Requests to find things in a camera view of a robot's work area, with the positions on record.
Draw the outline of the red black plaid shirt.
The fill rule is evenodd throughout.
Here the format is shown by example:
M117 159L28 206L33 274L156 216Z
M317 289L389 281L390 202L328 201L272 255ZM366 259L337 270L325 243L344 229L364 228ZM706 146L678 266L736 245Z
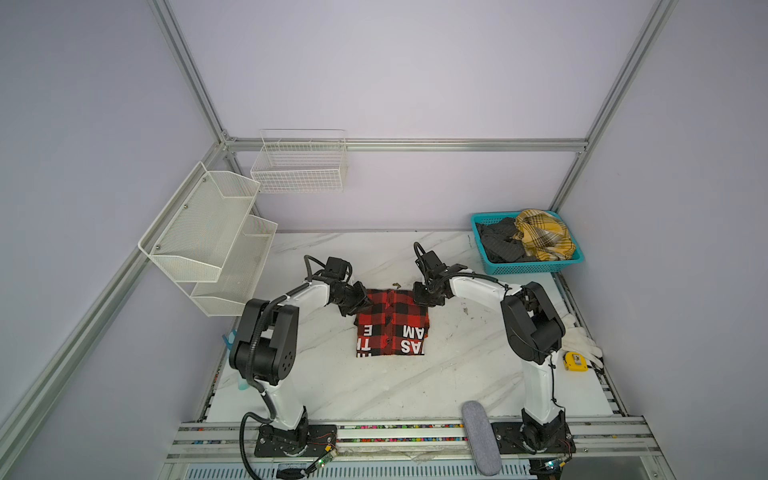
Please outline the red black plaid shirt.
M358 313L356 356L423 356L429 309L408 290L369 290L370 307Z

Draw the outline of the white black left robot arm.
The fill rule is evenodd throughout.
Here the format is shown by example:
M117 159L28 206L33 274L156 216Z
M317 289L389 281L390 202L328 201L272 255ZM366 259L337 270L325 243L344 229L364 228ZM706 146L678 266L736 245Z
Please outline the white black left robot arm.
M229 353L229 365L256 390L267 413L252 411L241 418L239 433L249 421L259 425L253 456L297 457L319 453L336 438L337 429L312 427L306 406L288 376L298 356L299 323L328 305L343 316L371 306L367 290L352 282L351 264L337 257L322 262L304 257L307 275L299 286L273 300L249 300Z

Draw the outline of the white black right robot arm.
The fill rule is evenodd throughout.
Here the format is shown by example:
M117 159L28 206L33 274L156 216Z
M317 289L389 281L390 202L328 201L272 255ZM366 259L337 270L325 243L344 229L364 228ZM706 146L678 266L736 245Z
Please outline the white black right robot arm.
M537 282L513 285L470 270L446 265L438 255L414 244L415 264L423 275L413 285L415 302L437 307L458 297L498 314L513 353L521 361L524 403L518 448L532 454L572 451L566 409L555 396L555 362L566 333L544 287Z

